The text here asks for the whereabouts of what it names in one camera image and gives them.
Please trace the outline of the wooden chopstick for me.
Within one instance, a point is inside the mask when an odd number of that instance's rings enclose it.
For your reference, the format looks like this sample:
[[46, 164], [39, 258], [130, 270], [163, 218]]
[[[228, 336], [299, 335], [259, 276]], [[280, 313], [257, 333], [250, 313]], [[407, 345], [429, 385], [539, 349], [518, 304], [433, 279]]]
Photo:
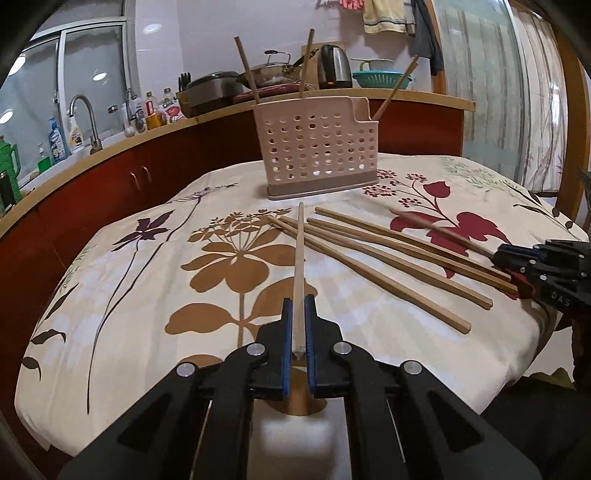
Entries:
[[363, 231], [359, 228], [339, 225], [320, 219], [308, 218], [308, 223], [341, 236], [355, 240], [387, 247], [391, 250], [404, 253], [407, 256], [438, 265], [451, 272], [464, 275], [473, 280], [495, 287], [507, 294], [517, 295], [518, 288], [511, 282], [511, 276], [492, 267], [484, 266], [469, 257], [440, 248], [437, 245], [427, 243], [427, 247], [417, 243], [394, 240], [375, 233]]
[[460, 255], [452, 250], [446, 249], [444, 247], [440, 247], [438, 245], [428, 243], [427, 241], [421, 240], [417, 237], [407, 235], [407, 234], [404, 234], [401, 232], [392, 231], [390, 229], [387, 229], [386, 227], [382, 227], [380, 225], [367, 222], [365, 220], [356, 219], [354, 217], [351, 217], [351, 216], [348, 216], [348, 215], [345, 215], [345, 214], [342, 214], [339, 212], [335, 212], [335, 211], [329, 210], [327, 208], [315, 207], [315, 212], [317, 212], [319, 215], [324, 215], [324, 216], [330, 217], [332, 219], [348, 223], [349, 225], [361, 227], [363, 230], [366, 230], [368, 232], [372, 232], [373, 234], [378, 234], [383, 237], [389, 237], [392, 239], [396, 239], [396, 240], [402, 241], [408, 245], [416, 246], [419, 249], [422, 249], [423, 251], [428, 251], [433, 254], [438, 254], [444, 258], [447, 258], [449, 260], [453, 260], [456, 263], [461, 263], [461, 264], [473, 267], [473, 268], [480, 270], [482, 272], [486, 272], [488, 274], [491, 274], [492, 276], [495, 276], [499, 279], [503, 279], [505, 281], [509, 281], [511, 279], [509, 274], [506, 274], [496, 268], [485, 266], [479, 262], [476, 262], [476, 261], [470, 259], [468, 256]]
[[313, 248], [315, 251], [332, 257], [335, 260], [338, 260], [339, 262], [348, 266], [359, 275], [363, 276], [363, 278], [366, 278], [370, 282], [373, 282], [374, 284], [380, 286], [384, 290], [387, 290], [391, 294], [394, 294], [397, 297], [402, 298], [416, 305], [417, 307], [437, 317], [439, 320], [443, 321], [444, 323], [451, 326], [460, 333], [468, 334], [471, 331], [472, 324], [467, 320], [462, 319], [460, 316], [436, 304], [434, 301], [428, 299], [427, 297], [412, 291], [410, 288], [391, 279], [390, 277], [379, 272], [378, 270], [370, 268], [369, 266], [360, 263], [360, 261], [352, 257], [346, 256], [345, 254], [342, 254], [340, 251], [335, 250], [334, 248], [329, 247], [328, 245], [325, 245], [325, 243], [322, 243], [320, 240], [315, 240], [311, 237], [310, 234], [305, 234], [303, 230], [297, 230], [297, 228], [291, 227], [286, 222], [280, 221], [279, 219], [270, 216], [267, 217], [267, 219], [270, 220], [270, 223], [276, 225], [276, 227], [283, 229], [284, 232], [289, 234], [294, 239], [301, 237], [304, 240], [304, 245], [307, 245], [308, 247]]
[[369, 246], [363, 245], [353, 240], [342, 239], [338, 240], [339, 245], [345, 246], [346, 248], [356, 250], [361, 253], [365, 253], [370, 257], [376, 258], [381, 262], [401, 270], [404, 273], [411, 275], [412, 277], [421, 280], [431, 286], [438, 287], [448, 293], [453, 293], [466, 300], [473, 302], [474, 304], [490, 310], [493, 307], [493, 300], [489, 297], [485, 297], [474, 290], [464, 287], [452, 280], [448, 280], [441, 275], [435, 274], [431, 270], [427, 270], [423, 267], [419, 267], [406, 260], [400, 259], [399, 257], [387, 254], [381, 250], [370, 248]]
[[305, 354], [304, 327], [304, 203], [297, 207], [297, 237], [295, 238], [294, 296], [293, 296], [293, 349], [294, 358], [301, 360]]

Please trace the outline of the red kitchen cabinets with countertop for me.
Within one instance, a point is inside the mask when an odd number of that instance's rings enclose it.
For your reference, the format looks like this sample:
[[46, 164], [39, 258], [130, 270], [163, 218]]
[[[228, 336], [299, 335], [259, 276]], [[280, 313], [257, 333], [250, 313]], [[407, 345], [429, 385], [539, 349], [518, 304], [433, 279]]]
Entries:
[[161, 204], [202, 174], [259, 160], [252, 102], [124, 139], [72, 164], [1, 219], [1, 408], [14, 413], [20, 357], [54, 288], [103, 226]]

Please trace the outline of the floral tablecloth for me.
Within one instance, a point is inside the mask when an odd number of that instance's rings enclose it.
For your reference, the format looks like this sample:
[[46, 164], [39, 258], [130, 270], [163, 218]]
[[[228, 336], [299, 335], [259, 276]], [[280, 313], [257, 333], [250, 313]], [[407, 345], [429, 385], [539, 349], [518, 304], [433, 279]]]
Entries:
[[[413, 211], [416, 236], [439, 244], [453, 232], [489, 250], [585, 232], [544, 200], [460, 157], [383, 154], [379, 183], [304, 199], [394, 232]], [[14, 406], [44, 446], [76, 454], [175, 364], [208, 364], [252, 341], [293, 293], [294, 240], [270, 217], [297, 201], [266, 197], [263, 165], [205, 174], [170, 201], [99, 230], [66, 271], [24, 353]], [[415, 305], [315, 251], [305, 254], [308, 291], [342, 335], [384, 362], [417, 359], [474, 410], [518, 379], [557, 316], [463, 275], [489, 298], [484, 309], [381, 261], [359, 261], [470, 322], [461, 334]]]

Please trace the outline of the beige perforated utensil holder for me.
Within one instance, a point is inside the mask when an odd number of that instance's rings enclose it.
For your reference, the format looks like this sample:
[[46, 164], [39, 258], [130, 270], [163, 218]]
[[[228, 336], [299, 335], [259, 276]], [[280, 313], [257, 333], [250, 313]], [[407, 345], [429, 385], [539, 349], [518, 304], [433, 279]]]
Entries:
[[271, 200], [378, 182], [379, 123], [366, 97], [320, 96], [253, 108]]

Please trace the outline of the dark grey hanging cloth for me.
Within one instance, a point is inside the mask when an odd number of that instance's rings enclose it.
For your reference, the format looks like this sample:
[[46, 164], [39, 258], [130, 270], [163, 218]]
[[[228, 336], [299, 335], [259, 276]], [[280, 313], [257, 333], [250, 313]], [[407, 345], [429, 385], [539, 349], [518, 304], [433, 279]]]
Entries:
[[428, 59], [431, 76], [435, 77], [445, 70], [442, 49], [425, 1], [412, 0], [411, 3], [415, 17], [415, 36], [410, 54]]

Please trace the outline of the teal plastic colander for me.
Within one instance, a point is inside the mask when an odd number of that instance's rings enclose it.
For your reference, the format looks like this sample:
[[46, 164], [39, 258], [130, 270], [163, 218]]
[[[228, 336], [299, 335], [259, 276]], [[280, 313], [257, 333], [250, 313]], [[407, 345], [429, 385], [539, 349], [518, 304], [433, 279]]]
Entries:
[[393, 89], [403, 77], [402, 72], [368, 70], [353, 72], [353, 79], [362, 88]]

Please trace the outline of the stainless electric kettle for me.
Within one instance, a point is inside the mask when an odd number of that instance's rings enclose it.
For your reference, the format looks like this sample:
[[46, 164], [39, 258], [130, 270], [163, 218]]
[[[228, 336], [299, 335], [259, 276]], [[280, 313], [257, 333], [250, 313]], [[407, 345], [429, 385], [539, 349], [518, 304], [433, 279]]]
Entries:
[[334, 44], [322, 45], [318, 51], [318, 87], [341, 89], [353, 87], [349, 59], [344, 49]]

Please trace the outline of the wooden cutting board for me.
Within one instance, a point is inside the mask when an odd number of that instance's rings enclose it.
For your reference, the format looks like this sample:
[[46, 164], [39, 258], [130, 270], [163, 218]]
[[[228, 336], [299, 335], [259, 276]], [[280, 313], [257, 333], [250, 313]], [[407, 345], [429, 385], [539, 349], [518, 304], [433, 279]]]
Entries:
[[346, 44], [338, 40], [319, 42], [311, 45], [311, 51], [316, 49], [317, 52], [315, 52], [315, 54], [312, 55], [310, 59], [308, 59], [308, 68], [307, 72], [305, 72], [304, 80], [305, 83], [311, 86], [312, 90], [320, 89], [320, 85], [318, 85], [318, 54], [320, 53], [322, 46], [328, 44], [338, 46], [339, 48], [342, 48], [342, 50], [346, 51]]

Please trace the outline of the yellow hanging towel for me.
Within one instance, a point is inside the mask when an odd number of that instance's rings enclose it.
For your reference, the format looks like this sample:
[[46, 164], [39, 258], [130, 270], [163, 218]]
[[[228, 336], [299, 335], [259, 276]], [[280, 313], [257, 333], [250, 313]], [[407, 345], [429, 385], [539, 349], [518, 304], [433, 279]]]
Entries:
[[407, 32], [403, 0], [366, 0], [363, 7], [363, 29], [367, 34]]

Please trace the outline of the orange sauce jar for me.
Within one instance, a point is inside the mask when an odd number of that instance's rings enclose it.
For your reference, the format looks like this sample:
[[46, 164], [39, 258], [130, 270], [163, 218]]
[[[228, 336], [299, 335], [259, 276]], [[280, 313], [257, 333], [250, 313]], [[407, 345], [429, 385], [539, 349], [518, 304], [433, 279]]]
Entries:
[[159, 128], [167, 124], [167, 117], [164, 113], [156, 111], [145, 118], [146, 127], [148, 130]]

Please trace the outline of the red induction cooktop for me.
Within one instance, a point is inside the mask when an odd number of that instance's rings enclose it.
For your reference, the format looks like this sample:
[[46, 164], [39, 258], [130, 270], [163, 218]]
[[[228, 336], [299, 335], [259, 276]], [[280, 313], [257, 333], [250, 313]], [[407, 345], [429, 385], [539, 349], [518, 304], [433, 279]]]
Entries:
[[[267, 86], [260, 88], [257, 91], [259, 95], [259, 99], [263, 100], [263, 98], [270, 98], [277, 95], [284, 95], [284, 94], [291, 94], [297, 93], [300, 90], [300, 85], [298, 84], [280, 84], [274, 86]], [[254, 99], [254, 95], [252, 91], [245, 92], [242, 94], [238, 94], [232, 98], [232, 102], [235, 104], [243, 103], [252, 101]]]

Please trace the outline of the red white snack bag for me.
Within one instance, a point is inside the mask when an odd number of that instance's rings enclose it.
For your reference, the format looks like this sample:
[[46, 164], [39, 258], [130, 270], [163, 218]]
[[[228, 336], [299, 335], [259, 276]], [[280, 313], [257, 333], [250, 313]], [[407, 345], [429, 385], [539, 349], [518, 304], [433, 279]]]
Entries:
[[179, 120], [185, 119], [183, 111], [177, 101], [162, 104], [161, 111], [164, 113], [166, 122], [168, 124], [175, 123]]

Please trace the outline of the black rice cooker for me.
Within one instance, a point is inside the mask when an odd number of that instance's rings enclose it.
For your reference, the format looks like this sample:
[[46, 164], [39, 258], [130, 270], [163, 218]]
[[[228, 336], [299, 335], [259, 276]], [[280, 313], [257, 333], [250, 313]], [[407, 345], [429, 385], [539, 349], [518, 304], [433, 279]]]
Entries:
[[186, 87], [190, 113], [196, 116], [232, 105], [243, 93], [238, 76], [235, 71], [219, 71], [192, 80]]

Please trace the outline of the pink rubber glove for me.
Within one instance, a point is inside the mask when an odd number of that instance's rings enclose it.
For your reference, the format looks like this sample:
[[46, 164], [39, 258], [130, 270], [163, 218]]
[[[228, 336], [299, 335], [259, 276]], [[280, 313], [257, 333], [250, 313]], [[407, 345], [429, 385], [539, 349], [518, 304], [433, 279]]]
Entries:
[[339, 5], [346, 10], [360, 11], [365, 8], [365, 1], [363, 0], [339, 0]]

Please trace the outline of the white spray cleaner bottle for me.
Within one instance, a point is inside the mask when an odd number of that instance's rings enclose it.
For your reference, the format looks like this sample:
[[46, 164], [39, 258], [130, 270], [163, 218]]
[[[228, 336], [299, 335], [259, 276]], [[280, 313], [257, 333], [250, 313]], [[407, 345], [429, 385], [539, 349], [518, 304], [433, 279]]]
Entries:
[[84, 138], [75, 116], [68, 117], [68, 148], [71, 153], [84, 149]]

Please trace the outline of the steel wok with lid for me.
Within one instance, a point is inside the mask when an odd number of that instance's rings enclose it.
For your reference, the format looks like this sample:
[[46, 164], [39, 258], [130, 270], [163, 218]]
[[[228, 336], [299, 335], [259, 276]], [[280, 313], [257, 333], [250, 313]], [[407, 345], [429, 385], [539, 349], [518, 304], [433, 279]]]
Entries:
[[290, 53], [277, 50], [266, 50], [266, 62], [250, 68], [256, 88], [270, 87], [301, 82], [301, 68], [304, 56], [291, 62]]

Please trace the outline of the knife block with knives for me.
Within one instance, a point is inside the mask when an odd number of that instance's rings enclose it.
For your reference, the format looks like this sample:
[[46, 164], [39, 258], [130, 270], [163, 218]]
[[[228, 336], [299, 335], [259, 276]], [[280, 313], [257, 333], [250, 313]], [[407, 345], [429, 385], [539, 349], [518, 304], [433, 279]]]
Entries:
[[191, 108], [186, 94], [187, 85], [190, 82], [190, 73], [182, 72], [177, 79], [176, 98], [179, 102], [182, 114], [185, 118], [191, 117]]

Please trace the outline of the blue dish soap bottle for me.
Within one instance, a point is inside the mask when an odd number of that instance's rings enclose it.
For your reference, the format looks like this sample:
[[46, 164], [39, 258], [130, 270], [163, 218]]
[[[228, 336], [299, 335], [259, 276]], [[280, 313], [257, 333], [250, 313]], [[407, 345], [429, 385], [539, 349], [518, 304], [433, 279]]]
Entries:
[[49, 119], [50, 133], [48, 135], [50, 150], [54, 163], [65, 160], [68, 156], [61, 129], [54, 117]]

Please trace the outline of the green thermos jug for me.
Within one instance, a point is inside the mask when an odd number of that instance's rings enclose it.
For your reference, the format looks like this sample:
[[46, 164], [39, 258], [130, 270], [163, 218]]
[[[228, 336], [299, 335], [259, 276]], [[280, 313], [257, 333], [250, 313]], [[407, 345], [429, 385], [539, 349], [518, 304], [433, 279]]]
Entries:
[[0, 172], [1, 172], [1, 204], [5, 212], [22, 200], [18, 185], [21, 172], [18, 146], [5, 141], [0, 136]]

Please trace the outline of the aluminium framed window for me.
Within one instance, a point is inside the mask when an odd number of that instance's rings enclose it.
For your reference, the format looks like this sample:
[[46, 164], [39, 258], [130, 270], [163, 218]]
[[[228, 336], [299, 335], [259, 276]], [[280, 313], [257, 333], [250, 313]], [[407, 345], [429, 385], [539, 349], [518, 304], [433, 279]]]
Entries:
[[40, 150], [50, 153], [50, 121], [68, 131], [71, 99], [91, 103], [104, 145], [123, 132], [128, 88], [127, 26], [122, 19], [73, 22], [39, 33], [19, 55], [1, 87], [1, 135], [18, 148], [18, 184], [37, 170]]

